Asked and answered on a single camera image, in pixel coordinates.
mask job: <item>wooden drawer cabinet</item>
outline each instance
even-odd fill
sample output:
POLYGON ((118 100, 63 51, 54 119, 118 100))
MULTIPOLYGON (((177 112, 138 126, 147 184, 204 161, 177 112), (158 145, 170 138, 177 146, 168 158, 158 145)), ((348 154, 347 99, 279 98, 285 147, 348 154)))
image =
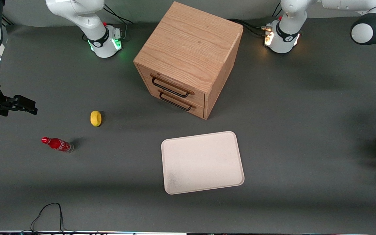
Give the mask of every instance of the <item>wooden drawer cabinet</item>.
POLYGON ((242 33, 239 24, 174 2, 133 62, 152 96, 207 119, 242 33))

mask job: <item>yellow lemon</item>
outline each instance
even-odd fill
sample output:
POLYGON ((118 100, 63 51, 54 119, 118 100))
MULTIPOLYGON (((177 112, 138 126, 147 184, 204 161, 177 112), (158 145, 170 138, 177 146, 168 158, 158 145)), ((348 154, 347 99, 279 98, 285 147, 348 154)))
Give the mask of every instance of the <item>yellow lemon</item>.
POLYGON ((101 113, 98 111, 91 112, 91 124, 93 126, 101 125, 101 113))

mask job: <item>red bottle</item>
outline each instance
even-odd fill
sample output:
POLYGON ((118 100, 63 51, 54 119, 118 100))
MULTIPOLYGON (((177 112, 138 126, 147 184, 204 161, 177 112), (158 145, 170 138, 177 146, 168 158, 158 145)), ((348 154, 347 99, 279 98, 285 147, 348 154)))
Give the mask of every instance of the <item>red bottle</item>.
POLYGON ((73 144, 63 141, 58 138, 51 139, 48 137, 43 137, 41 139, 41 142, 49 145, 54 150, 59 150, 65 153, 71 153, 74 149, 73 144))

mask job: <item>black metal handle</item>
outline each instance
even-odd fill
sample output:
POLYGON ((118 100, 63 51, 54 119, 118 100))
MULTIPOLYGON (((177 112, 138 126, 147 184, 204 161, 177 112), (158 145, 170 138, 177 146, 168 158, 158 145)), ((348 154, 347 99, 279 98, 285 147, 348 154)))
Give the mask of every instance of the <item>black metal handle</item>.
POLYGON ((164 89, 164 90, 167 91, 167 92, 170 92, 170 93, 172 93, 172 94, 174 94, 174 95, 177 95, 177 96, 179 96, 179 97, 181 97, 181 98, 186 98, 186 97, 189 95, 189 92, 187 92, 185 95, 179 94, 178 92, 174 92, 174 91, 172 91, 171 89, 168 89, 168 88, 166 88, 166 87, 164 87, 164 86, 162 86, 162 85, 159 85, 159 84, 155 83, 155 80, 156 80, 156 77, 153 76, 153 78, 152 78, 152 83, 153 83, 153 85, 155 85, 155 86, 157 86, 157 87, 159 87, 159 88, 162 88, 162 89, 164 89))
POLYGON ((166 100, 165 98, 162 97, 162 95, 163 95, 163 92, 161 92, 161 93, 159 94, 159 98, 161 98, 161 100, 165 101, 166 103, 172 104, 172 105, 174 105, 174 106, 176 106, 176 107, 178 107, 178 108, 180 108, 180 109, 182 109, 182 110, 189 111, 189 110, 191 110, 191 108, 192 108, 192 105, 190 105, 188 108, 184 108, 184 107, 180 106, 179 104, 173 103, 173 102, 170 101, 170 100, 166 100))

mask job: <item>white tray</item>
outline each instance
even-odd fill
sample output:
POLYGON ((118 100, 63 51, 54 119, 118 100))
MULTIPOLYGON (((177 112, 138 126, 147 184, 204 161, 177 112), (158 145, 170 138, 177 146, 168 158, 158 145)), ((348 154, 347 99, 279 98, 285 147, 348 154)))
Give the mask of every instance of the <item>white tray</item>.
POLYGON ((179 194, 244 182, 236 135, 231 131, 162 142, 164 189, 179 194))

